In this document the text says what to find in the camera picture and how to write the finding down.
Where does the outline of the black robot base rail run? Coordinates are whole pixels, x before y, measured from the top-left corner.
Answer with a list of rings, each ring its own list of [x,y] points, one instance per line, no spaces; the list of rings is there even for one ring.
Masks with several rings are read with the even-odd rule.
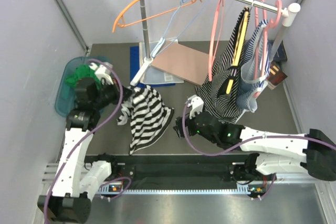
[[[147,177],[217,177],[224,182],[272,181],[272,175],[262,175],[255,165],[245,164],[247,154],[229,154],[214,157],[184,155],[87,155],[85,163],[111,163],[114,175],[126,175],[140,180]]]

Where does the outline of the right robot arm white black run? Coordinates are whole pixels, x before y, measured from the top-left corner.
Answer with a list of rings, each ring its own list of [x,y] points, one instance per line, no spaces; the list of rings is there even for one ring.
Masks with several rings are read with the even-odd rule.
[[[274,173],[303,173],[335,181],[335,143],[321,130],[307,134],[280,134],[239,124],[222,123],[207,112],[177,117],[173,127],[179,138],[200,135],[228,153],[248,152],[245,174],[252,180]]]

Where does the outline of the black white striped tank top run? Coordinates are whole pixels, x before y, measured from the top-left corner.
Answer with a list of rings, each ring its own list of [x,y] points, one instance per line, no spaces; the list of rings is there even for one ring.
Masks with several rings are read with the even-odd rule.
[[[136,87],[121,104],[117,125],[130,123],[132,141],[129,155],[155,144],[165,133],[174,115],[174,108],[166,106],[160,93],[146,86]]]

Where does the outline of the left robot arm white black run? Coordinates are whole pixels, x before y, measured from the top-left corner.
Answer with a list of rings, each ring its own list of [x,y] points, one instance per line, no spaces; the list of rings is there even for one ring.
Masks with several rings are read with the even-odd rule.
[[[103,79],[97,88],[94,78],[85,77],[75,88],[76,107],[66,117],[65,141],[55,178],[46,195],[39,195],[37,206],[44,214],[44,222],[86,223],[95,194],[105,179],[114,180],[119,174],[116,164],[94,161],[91,169],[82,176],[85,157],[95,132],[106,124],[100,112],[109,104],[116,105],[112,119],[121,107],[126,93],[120,79],[111,83]]]

